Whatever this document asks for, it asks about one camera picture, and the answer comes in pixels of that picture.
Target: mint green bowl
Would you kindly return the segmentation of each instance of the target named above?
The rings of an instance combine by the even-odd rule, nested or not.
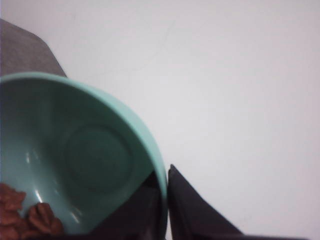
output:
[[[68,234],[85,234],[154,170],[167,223],[163,161],[152,135],[111,95],[65,77],[23,72],[0,79],[0,179],[27,193],[25,213],[50,203]]]

